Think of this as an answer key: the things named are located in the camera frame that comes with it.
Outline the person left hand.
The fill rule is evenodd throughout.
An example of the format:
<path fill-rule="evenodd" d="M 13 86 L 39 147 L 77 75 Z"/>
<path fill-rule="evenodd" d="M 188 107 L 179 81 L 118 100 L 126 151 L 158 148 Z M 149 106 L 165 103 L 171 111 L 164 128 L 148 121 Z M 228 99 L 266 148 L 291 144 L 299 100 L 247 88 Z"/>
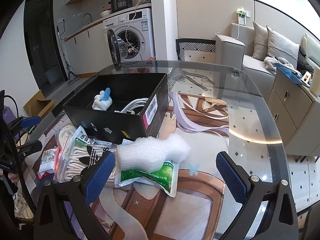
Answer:
<path fill-rule="evenodd" d="M 0 176 L 1 176 L 1 181 L 3 181 L 2 176 L 3 176 L 3 170 L 0 169 Z M 8 178 L 10 179 L 10 181 L 14 184 L 17 184 L 19 181 L 19 176 L 18 174 L 14 174 L 14 173 L 8 173 Z"/>

